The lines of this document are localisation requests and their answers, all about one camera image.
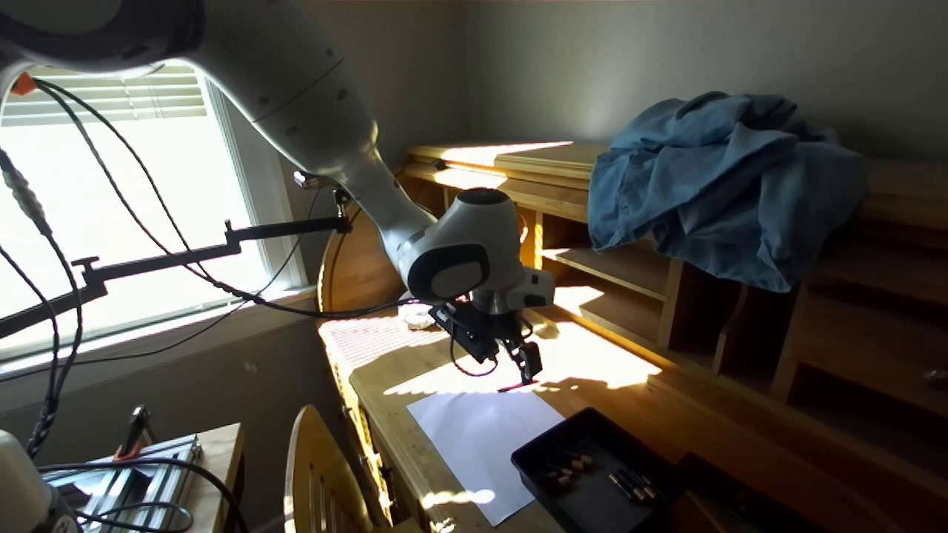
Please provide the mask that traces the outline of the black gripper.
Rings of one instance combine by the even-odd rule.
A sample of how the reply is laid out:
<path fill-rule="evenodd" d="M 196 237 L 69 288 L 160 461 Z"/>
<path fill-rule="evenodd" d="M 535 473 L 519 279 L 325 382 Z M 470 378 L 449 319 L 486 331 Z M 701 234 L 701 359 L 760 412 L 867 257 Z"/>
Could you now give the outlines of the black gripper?
<path fill-rule="evenodd" d="M 541 374 L 538 345 L 532 339 L 520 345 L 520 319 L 516 314 L 486 314 L 470 302 L 439 302 L 429 316 L 477 360 L 495 360 L 497 348 L 507 348 L 519 385 L 529 385 Z"/>

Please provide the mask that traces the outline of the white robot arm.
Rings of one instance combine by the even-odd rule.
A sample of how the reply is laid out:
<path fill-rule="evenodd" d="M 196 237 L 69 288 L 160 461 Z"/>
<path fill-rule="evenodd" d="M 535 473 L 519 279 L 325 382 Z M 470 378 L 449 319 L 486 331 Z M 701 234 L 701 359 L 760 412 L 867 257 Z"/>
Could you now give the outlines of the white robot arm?
<path fill-rule="evenodd" d="M 316 29 L 314 0 L 0 0 L 3 76 L 32 66 L 197 67 L 303 178 L 340 186 L 375 224 L 405 291 L 467 356 L 541 369 L 523 314 L 554 280 L 520 263 L 513 202 L 470 186 L 429 217 L 378 154 L 375 117 Z"/>

